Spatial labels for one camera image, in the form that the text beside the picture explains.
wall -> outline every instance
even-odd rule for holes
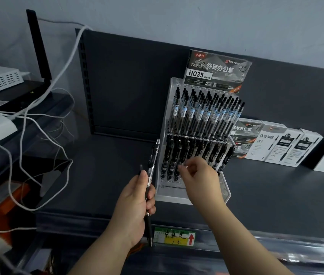
[[[324,68],[324,0],[0,0],[0,65],[30,71],[35,79],[27,8],[102,32]],[[73,47],[75,27],[40,23],[53,76]],[[57,86],[72,92],[76,111],[86,116],[77,56]],[[77,138],[86,138],[84,119],[71,116],[67,123]]]

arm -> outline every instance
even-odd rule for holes
[[[230,274],[292,274],[241,224],[224,203],[216,171],[201,157],[178,166],[192,204],[212,230]]]
[[[156,212],[153,185],[145,200],[148,176],[141,171],[125,186],[104,233],[88,248],[68,275],[120,274],[129,250],[144,233],[144,215]]]

white pen box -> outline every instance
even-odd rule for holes
[[[288,152],[282,161],[282,165],[297,167],[322,140],[322,136],[316,132],[300,129],[303,134],[297,144]]]
[[[288,152],[300,141],[303,134],[304,132],[300,129],[287,128],[269,155],[265,158],[265,162],[281,164]]]
[[[173,118],[173,115],[171,115],[171,112],[172,112],[172,107],[173,107],[173,103],[174,103],[174,95],[175,95],[177,87],[179,87],[181,91],[183,89],[185,89],[189,94],[191,94],[192,89],[194,89],[197,92],[199,92],[201,90],[205,94],[208,91],[210,91],[212,94],[217,92],[219,95],[222,95],[223,93],[222,93],[222,91],[219,91],[219,90],[212,90],[212,89],[207,89],[204,87],[194,87],[194,86],[190,86],[190,85],[185,85],[185,84],[183,84],[183,80],[179,79],[179,78],[171,78],[171,81],[170,81],[170,88],[169,88],[169,93],[167,96],[166,107],[165,107],[164,117],[163,117],[163,124],[162,124],[162,129],[161,129],[161,134],[160,134],[161,145],[160,145],[160,150],[159,150],[157,163],[156,163],[156,170],[155,170],[155,173],[156,173],[156,195],[155,195],[155,198],[157,201],[182,203],[182,204],[191,205],[192,203],[189,200],[189,198],[187,197],[186,188],[185,188],[182,178],[179,178],[177,181],[175,181],[174,178],[173,179],[169,178],[170,175],[168,172],[166,172],[166,171],[162,172],[162,169],[163,169],[164,163],[165,163],[164,157],[165,157],[166,147],[167,147],[167,138],[175,139],[176,137],[178,137],[178,139],[183,139],[186,141],[187,140],[193,141],[195,139],[194,137],[187,137],[187,136],[183,136],[180,134],[175,135],[175,134],[169,132],[170,131],[169,130],[169,128],[170,128],[169,122],[170,122],[171,118]],[[211,164],[217,163],[216,169],[219,169],[219,167],[222,165],[222,162],[223,162],[224,158],[226,157],[230,147],[234,146],[234,142],[231,137],[228,137],[227,141],[224,143],[227,145],[227,149],[226,149],[224,155],[222,156],[222,158],[220,159],[219,163],[216,162],[216,161],[218,161],[218,159],[216,159],[216,161],[211,163]],[[173,154],[173,150],[175,147],[176,147],[176,143],[174,142],[174,147],[173,147],[172,151],[170,150],[171,154]],[[197,150],[197,146],[193,150],[193,154],[195,154],[196,150]],[[211,156],[212,150],[209,152],[207,158],[209,158]],[[226,182],[223,174],[220,174],[219,181],[220,181],[220,189],[222,191],[224,201],[227,202],[228,199],[231,197],[231,193],[229,191],[227,182]]]
[[[287,129],[285,125],[275,122],[262,121],[262,123],[264,126],[247,152],[246,159],[264,161]]]

gray pen box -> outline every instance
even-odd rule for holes
[[[182,204],[187,204],[191,205],[191,201],[187,197],[186,193],[186,188],[183,183],[183,180],[180,178],[178,181],[174,180],[168,180],[168,178],[161,178],[161,168],[163,164],[163,159],[164,159],[164,153],[166,150],[167,146],[167,136],[171,136],[171,134],[168,134],[168,123],[171,115],[171,109],[173,106],[173,100],[174,100],[174,95],[176,92],[177,87],[179,87],[181,90],[183,88],[186,88],[186,90],[191,93],[192,89],[195,91],[203,91],[203,92],[208,92],[210,91],[212,94],[215,92],[221,94],[223,93],[220,90],[212,90],[212,89],[207,89],[204,87],[195,87],[195,86],[190,86],[190,85],[185,85],[183,84],[183,80],[179,78],[171,78],[170,81],[170,88],[169,88],[169,94],[167,97],[166,101],[166,107],[164,111],[164,117],[163,117],[163,124],[162,124],[162,129],[161,129],[161,134],[160,134],[160,140],[161,140],[161,145],[160,145],[160,150],[159,150],[159,155],[156,163],[156,200],[157,201],[163,201],[163,202],[173,202],[173,203],[182,203]],[[217,169],[221,166],[222,161],[224,160],[224,157],[226,156],[226,153],[228,152],[229,148],[234,145],[234,142],[231,137],[229,137],[229,144],[228,148],[222,157],[221,161],[219,162],[219,165]],[[231,197],[231,193],[229,191],[227,182],[225,180],[225,177],[223,174],[219,176],[219,181],[220,181],[220,189],[222,190],[222,195],[224,198],[224,201],[227,202],[229,198]]]

person's left hand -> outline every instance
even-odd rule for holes
[[[150,214],[156,212],[156,200],[154,199],[156,189],[150,185],[149,200],[146,202],[147,184],[148,176],[145,170],[129,181],[120,194],[113,216],[107,226],[107,230],[117,234],[120,239],[125,241],[128,249],[135,246],[144,234],[146,210]]]

